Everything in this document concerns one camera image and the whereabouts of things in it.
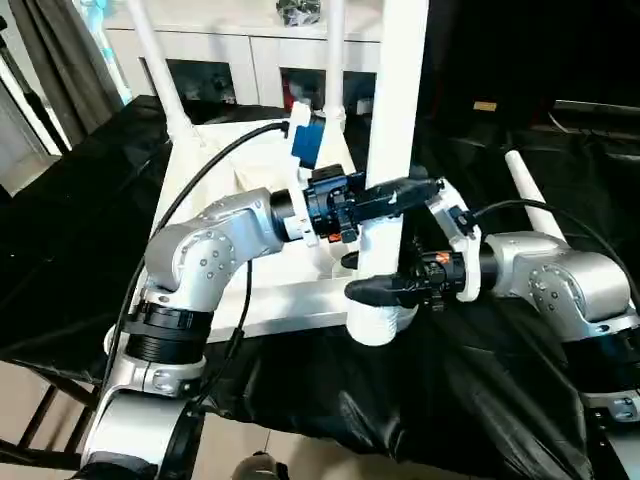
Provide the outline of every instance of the black plastic sheet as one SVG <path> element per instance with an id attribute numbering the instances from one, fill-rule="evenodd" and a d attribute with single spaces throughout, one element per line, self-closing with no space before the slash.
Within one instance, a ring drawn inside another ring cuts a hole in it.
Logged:
<path id="1" fill-rule="evenodd" d="M 280 114 L 243 109 L 228 119 Z M 139 98 L 0 207 L 0 319 L 10 324 L 1 358 L 99 381 L 102 338 L 159 195 L 170 148 L 164 129 L 157 102 Z M 447 138 L 419 122 L 415 160 L 446 175 L 471 207 L 515 198 L 499 133 L 478 125 Z M 362 165 L 366 122 L 350 121 L 346 135 Z M 605 234 L 637 276 L 638 146 L 539 132 L 515 137 L 549 203 Z M 428 215 L 411 217 L 433 248 L 446 246 Z M 561 226 L 574 245 L 593 248 Z M 530 227 L 523 212 L 509 211 L 483 228 Z M 210 371 L 223 350 L 208 347 Z M 483 296 L 443 314 L 421 311 L 379 348 L 359 345 L 343 327 L 246 339 L 213 399 L 225 417 L 399 461 L 494 478 L 591 478 L 582 406 L 560 345 L 519 301 Z"/>

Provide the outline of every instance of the gray curtain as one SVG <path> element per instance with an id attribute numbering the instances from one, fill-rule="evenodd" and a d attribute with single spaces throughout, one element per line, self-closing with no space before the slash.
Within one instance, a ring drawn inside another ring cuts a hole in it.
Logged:
<path id="1" fill-rule="evenodd" d="M 42 88 L 72 145 L 122 108 L 72 0 L 9 0 Z"/>

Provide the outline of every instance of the tile floor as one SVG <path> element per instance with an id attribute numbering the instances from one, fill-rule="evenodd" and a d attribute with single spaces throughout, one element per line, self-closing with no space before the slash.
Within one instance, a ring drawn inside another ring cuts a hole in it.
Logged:
<path id="1" fill-rule="evenodd" d="M 17 442 L 47 385 L 29 370 L 0 362 L 0 438 Z M 62 449 L 80 414 L 80 404 L 58 393 L 34 439 L 36 448 Z M 355 455 L 328 441 L 209 415 L 205 424 L 194 480 L 224 480 L 236 465 L 266 450 L 289 466 L 292 480 L 469 480 L 467 476 L 421 465 L 398 465 L 377 455 Z M 0 464 L 0 478 L 63 480 L 69 472 Z"/>

